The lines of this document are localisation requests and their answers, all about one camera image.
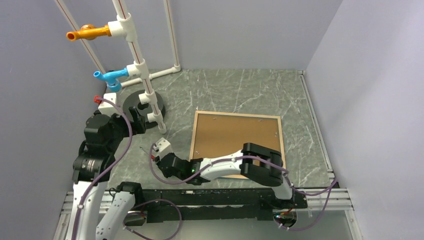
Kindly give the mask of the blue picture frame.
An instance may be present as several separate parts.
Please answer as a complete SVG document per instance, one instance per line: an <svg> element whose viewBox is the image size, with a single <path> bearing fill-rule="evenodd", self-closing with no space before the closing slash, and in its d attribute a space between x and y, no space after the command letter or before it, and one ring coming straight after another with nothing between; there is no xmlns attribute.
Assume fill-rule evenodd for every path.
<svg viewBox="0 0 424 240"><path fill-rule="evenodd" d="M253 143L281 152L285 165L281 119L278 116L196 111L188 160L217 158ZM248 179L241 175L224 176Z"/></svg>

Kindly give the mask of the blue handled screwdriver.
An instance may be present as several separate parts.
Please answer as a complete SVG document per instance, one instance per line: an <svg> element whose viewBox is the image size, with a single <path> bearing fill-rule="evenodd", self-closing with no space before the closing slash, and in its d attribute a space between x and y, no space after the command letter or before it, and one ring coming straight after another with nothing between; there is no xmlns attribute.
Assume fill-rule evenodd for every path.
<svg viewBox="0 0 424 240"><path fill-rule="evenodd" d="M149 149L148 150L146 150L146 149L144 149L143 147L139 147L140 148L140 150L141 151L143 151L147 156L148 156L148 159L150 160L150 161L154 161L155 160L155 156L152 154L153 152L152 151L150 151Z"/></svg>

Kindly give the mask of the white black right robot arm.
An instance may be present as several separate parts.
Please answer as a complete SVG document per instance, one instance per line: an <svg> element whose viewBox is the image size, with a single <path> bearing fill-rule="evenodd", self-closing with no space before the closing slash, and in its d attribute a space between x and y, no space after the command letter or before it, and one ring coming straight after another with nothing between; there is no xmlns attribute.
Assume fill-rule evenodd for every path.
<svg viewBox="0 0 424 240"><path fill-rule="evenodd" d="M255 143L244 143L242 149L215 158L186 160L179 158L170 142L162 138L149 150L150 165L156 165L163 178L152 172L156 179L168 185L190 184L200 186L215 179L241 175L261 186L270 187L275 199L269 202L274 209L294 209L296 202L289 171L283 166L282 153Z"/></svg>

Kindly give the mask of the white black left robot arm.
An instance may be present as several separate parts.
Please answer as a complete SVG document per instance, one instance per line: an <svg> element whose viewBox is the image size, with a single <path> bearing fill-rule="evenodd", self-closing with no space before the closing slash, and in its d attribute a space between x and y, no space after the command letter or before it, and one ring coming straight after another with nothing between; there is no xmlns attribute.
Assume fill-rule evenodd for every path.
<svg viewBox="0 0 424 240"><path fill-rule="evenodd" d="M139 209L144 203L140 183L123 181L112 196L112 204L103 216L100 208L116 161L115 153L124 138L144 134L145 117L136 107L124 111L125 117L111 116L96 111L86 121L85 139L73 162L73 202L67 240L112 240L128 211Z"/></svg>

